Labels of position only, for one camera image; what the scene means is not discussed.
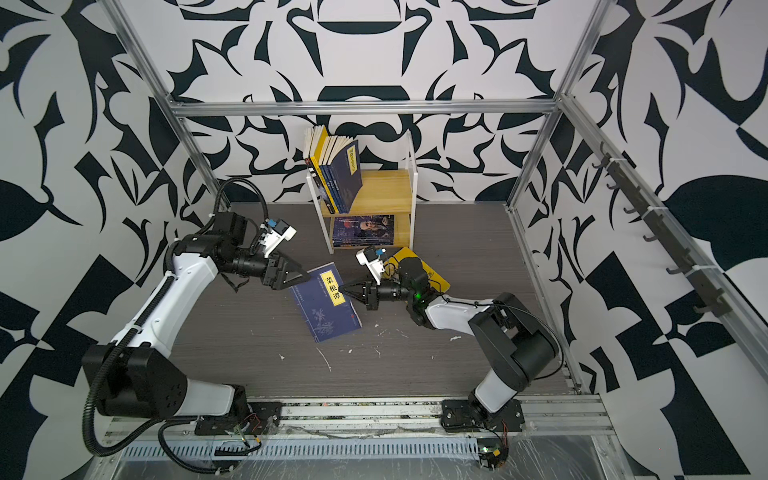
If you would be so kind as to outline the small yellow cartoon book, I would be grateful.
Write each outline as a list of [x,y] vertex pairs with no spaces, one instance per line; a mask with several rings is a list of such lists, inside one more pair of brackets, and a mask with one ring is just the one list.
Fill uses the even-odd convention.
[[[383,277],[386,279],[397,278],[399,276],[400,263],[406,258],[418,258],[418,255],[408,247],[400,248],[384,262]],[[441,293],[447,293],[451,287],[450,283],[425,261],[421,261],[421,263],[429,278],[430,285]]]

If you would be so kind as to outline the blue book yellow label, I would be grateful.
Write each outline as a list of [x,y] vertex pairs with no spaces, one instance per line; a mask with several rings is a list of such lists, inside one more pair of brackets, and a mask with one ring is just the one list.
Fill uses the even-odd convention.
[[346,144],[340,149],[333,161],[336,180],[343,200],[350,211],[355,198],[362,187],[362,174],[359,158],[359,141],[352,137],[346,137]]
[[328,196],[333,204],[335,213],[341,214],[342,203],[339,197],[339,193],[337,192],[335,181],[333,180],[333,175],[331,171],[331,163],[334,158],[334,146],[337,139],[338,139],[337,136],[329,136],[327,138],[327,141],[324,144],[324,150],[323,150],[323,156],[320,162],[320,168],[323,174],[325,184],[328,189]]
[[331,262],[309,271],[309,280],[290,288],[313,340],[321,343],[362,328],[343,283]]

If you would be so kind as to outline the purple portrait book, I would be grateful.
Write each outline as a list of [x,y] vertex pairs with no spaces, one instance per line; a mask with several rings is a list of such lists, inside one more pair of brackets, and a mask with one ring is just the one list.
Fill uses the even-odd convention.
[[334,248],[391,245],[395,236],[394,227],[394,215],[336,217],[332,227],[332,245]]

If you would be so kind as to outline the large yellow book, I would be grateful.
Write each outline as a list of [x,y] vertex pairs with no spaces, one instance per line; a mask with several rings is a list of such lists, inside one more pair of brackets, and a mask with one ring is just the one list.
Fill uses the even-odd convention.
[[312,129],[312,144],[309,158],[312,163],[314,172],[325,191],[325,196],[327,198],[327,209],[331,214],[335,214],[337,212],[336,203],[332,195],[332,190],[322,169],[325,145],[328,136],[328,131],[324,125],[317,125]]

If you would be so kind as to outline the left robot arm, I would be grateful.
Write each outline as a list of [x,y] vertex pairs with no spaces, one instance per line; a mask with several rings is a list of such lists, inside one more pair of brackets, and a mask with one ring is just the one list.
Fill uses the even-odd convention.
[[309,280],[279,249],[295,228],[271,217],[266,204],[261,208],[252,239],[246,232],[253,219],[214,208],[198,231],[174,240],[149,299],[111,341],[86,351],[82,368],[89,392],[81,432],[92,455],[111,456],[153,426],[219,420],[233,428],[251,415],[242,386],[193,380],[171,353],[192,308],[216,278],[257,279],[275,291]]

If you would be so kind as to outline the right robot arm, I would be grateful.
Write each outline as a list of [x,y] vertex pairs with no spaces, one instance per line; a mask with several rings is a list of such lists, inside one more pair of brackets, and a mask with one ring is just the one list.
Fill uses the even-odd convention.
[[417,257],[400,261],[393,279],[371,276],[341,285],[340,292],[369,311],[383,301],[402,301],[415,324],[474,337],[490,370],[464,403],[463,415],[469,423],[500,419],[513,398],[561,353],[551,329],[516,296],[504,292],[486,300],[451,297],[440,290]]

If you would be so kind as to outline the wooden white-framed bookshelf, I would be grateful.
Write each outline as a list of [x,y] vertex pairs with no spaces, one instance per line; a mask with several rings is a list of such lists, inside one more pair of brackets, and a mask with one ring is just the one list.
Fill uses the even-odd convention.
[[327,244],[328,251],[334,253],[339,249],[361,249],[364,247],[334,248],[332,245],[332,227],[336,217],[366,216],[366,215],[394,215],[394,241],[391,245],[369,245],[382,247],[409,247],[414,241],[414,222],[416,213],[418,170],[414,157],[412,136],[406,133],[400,141],[403,145],[405,157],[398,162],[396,170],[374,170],[371,165],[361,161],[360,139],[359,158],[362,174],[362,187],[348,213],[331,214],[320,198],[307,168],[306,183],[312,195],[317,211],[322,233]]

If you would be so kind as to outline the small green-lit electronics box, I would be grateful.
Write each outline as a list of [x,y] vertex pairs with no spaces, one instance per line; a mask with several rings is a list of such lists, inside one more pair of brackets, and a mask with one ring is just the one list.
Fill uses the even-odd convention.
[[496,437],[478,438],[478,463],[482,468],[497,470],[504,466],[509,455],[509,447],[503,439]]

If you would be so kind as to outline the aluminium front rail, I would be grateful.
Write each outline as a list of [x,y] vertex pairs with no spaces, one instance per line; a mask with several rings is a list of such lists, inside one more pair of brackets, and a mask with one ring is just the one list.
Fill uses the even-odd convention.
[[521,403],[521,432],[446,432],[440,425],[442,400],[458,398],[291,398],[283,403],[278,427],[260,435],[197,436],[196,422],[164,432],[151,428],[112,457],[113,462],[158,467],[174,458],[198,469],[222,471],[299,470],[311,466],[378,467],[407,463],[479,466],[478,438],[503,439],[509,455],[503,467],[528,464],[540,470],[586,471],[605,477],[630,472],[614,425],[593,395],[533,395]]

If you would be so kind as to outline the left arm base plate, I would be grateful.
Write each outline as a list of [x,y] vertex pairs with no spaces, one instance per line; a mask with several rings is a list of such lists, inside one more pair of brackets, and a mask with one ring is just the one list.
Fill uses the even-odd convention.
[[244,434],[264,434],[272,427],[279,426],[282,407],[283,403],[279,401],[257,401],[249,402],[244,408],[238,407],[226,416],[203,416],[196,422],[194,434],[232,434],[236,427]]

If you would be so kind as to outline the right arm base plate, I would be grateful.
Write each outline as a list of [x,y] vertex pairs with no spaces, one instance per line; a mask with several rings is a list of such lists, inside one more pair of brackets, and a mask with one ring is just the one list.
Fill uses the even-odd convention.
[[474,399],[442,400],[440,406],[440,425],[446,432],[521,432],[525,424],[521,403],[517,400],[509,400],[496,413],[490,413]]

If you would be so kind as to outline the wall hook rail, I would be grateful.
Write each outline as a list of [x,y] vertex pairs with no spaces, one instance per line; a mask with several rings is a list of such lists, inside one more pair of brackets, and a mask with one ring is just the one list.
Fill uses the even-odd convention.
[[604,169],[613,180],[613,184],[607,188],[620,191],[629,201],[630,207],[625,207],[624,212],[636,215],[648,227],[651,234],[644,235],[644,241],[658,242],[670,257],[674,267],[667,267],[666,272],[669,275],[683,275],[698,294],[703,305],[694,306],[693,310],[697,314],[712,313],[718,318],[731,313],[733,309],[726,300],[724,289],[717,287],[706,273],[707,270],[713,270],[714,266],[695,259],[692,248],[683,242],[681,235],[672,226],[669,209],[651,202],[648,189],[639,180],[632,179],[629,173],[631,165],[627,159],[610,154],[603,141],[600,142],[599,150],[602,158],[593,167]]

